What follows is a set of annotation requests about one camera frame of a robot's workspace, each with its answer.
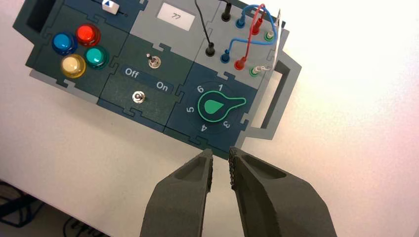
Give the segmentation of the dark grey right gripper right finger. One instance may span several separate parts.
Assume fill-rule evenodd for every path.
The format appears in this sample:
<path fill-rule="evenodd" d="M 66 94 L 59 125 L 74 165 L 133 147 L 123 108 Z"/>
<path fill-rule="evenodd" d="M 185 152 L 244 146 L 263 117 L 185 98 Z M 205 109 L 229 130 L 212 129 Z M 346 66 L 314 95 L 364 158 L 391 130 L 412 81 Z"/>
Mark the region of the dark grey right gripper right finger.
<path fill-rule="evenodd" d="M 230 184 L 246 237 L 335 237 L 326 203 L 305 180 L 230 147 Z"/>

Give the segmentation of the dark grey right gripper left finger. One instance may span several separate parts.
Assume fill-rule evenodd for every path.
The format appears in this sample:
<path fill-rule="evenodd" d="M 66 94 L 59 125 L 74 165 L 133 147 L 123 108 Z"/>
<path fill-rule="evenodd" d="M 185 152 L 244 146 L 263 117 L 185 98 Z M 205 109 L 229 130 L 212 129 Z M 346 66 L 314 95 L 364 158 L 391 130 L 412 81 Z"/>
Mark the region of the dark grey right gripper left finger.
<path fill-rule="evenodd" d="M 161 180 L 148 201 L 140 236 L 200 237 L 211 190 L 213 152 L 205 149 Z"/>

